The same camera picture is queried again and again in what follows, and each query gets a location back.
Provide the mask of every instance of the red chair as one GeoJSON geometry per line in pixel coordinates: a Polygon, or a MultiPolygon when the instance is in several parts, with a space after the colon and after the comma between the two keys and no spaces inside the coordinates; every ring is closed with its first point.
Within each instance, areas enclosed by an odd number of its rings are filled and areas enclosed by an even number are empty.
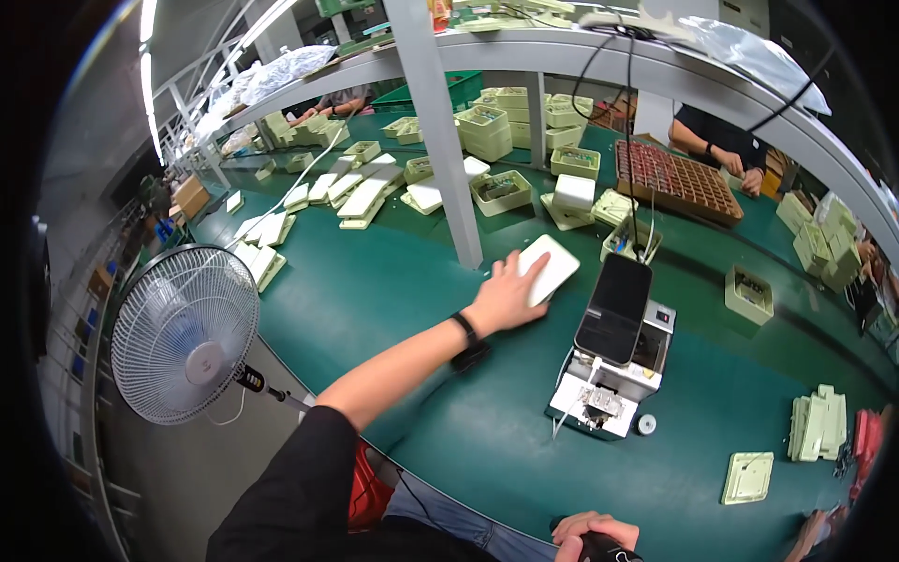
{"type": "Polygon", "coordinates": [[[380,521],[387,509],[393,488],[381,482],[371,469],[365,451],[369,444],[359,439],[356,444],[356,469],[352,475],[350,496],[350,531],[366,531],[380,521]]]}

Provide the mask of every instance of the metal shelf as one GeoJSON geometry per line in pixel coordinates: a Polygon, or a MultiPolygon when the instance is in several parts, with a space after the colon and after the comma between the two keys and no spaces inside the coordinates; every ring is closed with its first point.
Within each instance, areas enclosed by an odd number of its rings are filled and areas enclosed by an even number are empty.
{"type": "MultiPolygon", "coordinates": [[[[445,71],[511,70],[579,76],[587,59],[607,37],[603,32],[534,28],[488,33],[450,30],[437,34],[434,39],[445,71]]],[[[597,55],[586,77],[625,84],[629,49],[629,39],[615,37],[597,55]]],[[[312,80],[284,86],[231,118],[218,135],[334,90],[402,75],[395,49],[364,53],[312,80]]],[[[767,87],[721,63],[657,42],[635,43],[631,84],[638,90],[686,103],[744,129],[784,103],[767,87]]],[[[820,121],[805,110],[790,108],[755,135],[783,150],[837,193],[865,223],[887,257],[899,263],[899,225],[879,199],[877,187],[864,166],[820,121]]]]}

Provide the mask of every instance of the black sleeve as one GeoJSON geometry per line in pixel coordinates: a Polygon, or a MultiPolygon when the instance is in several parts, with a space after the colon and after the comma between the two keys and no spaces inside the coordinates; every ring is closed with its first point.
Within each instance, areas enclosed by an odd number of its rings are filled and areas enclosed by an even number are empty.
{"type": "Polygon", "coordinates": [[[706,137],[703,130],[706,125],[706,113],[684,103],[677,112],[677,115],[674,116],[674,119],[680,121],[681,125],[693,131],[693,134],[697,137],[706,137]]]}
{"type": "Polygon", "coordinates": [[[759,144],[759,147],[756,148],[753,145],[747,164],[749,164],[750,168],[761,168],[761,173],[765,174],[768,171],[768,145],[757,138],[753,138],[753,140],[759,144]]]}
{"type": "Polygon", "coordinates": [[[310,409],[209,537],[206,560],[321,559],[316,545],[347,532],[358,439],[340,412],[310,409]]]}

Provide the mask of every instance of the plastic bag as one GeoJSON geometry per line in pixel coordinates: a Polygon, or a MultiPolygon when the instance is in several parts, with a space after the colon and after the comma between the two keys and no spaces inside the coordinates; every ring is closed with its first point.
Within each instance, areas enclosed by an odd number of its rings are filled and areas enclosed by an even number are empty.
{"type": "Polygon", "coordinates": [[[240,94],[240,102],[246,105],[260,102],[297,78],[322,67],[336,50],[330,45],[309,45],[275,58],[253,75],[240,94]]]}
{"type": "Polygon", "coordinates": [[[250,125],[246,125],[245,127],[238,129],[231,135],[231,137],[225,141],[225,144],[222,145],[222,156],[230,156],[240,150],[243,147],[249,147],[250,144],[253,143],[253,137],[250,134],[250,125]]]}
{"type": "MultiPolygon", "coordinates": [[[[777,43],[733,25],[692,15],[678,18],[696,36],[706,53],[726,65],[746,71],[785,98],[792,98],[808,81],[806,72],[777,43]]],[[[814,112],[831,114],[818,86],[812,84],[798,101],[814,112]]]]}

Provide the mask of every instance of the cardboard box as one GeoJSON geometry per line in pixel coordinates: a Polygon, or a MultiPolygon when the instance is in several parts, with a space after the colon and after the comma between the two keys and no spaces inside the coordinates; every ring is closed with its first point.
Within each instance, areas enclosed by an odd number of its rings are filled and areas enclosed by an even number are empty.
{"type": "Polygon", "coordinates": [[[192,175],[174,193],[174,202],[177,207],[181,208],[181,212],[187,219],[193,219],[193,216],[209,202],[209,192],[206,191],[197,176],[192,175]]]}
{"type": "Polygon", "coordinates": [[[178,188],[178,191],[174,193],[174,202],[175,205],[184,209],[184,203],[190,201],[191,198],[196,195],[200,191],[206,191],[203,188],[203,184],[200,183],[200,180],[196,175],[192,175],[187,178],[184,183],[181,184],[181,187],[178,188]]]}
{"type": "Polygon", "coordinates": [[[200,212],[200,209],[202,209],[208,202],[209,192],[200,188],[200,191],[194,193],[194,195],[181,206],[182,214],[188,219],[193,219],[194,215],[200,212]]]}
{"type": "Polygon", "coordinates": [[[91,280],[87,282],[87,290],[91,291],[98,299],[105,299],[112,287],[112,276],[106,268],[97,266],[91,273],[91,280]]]}

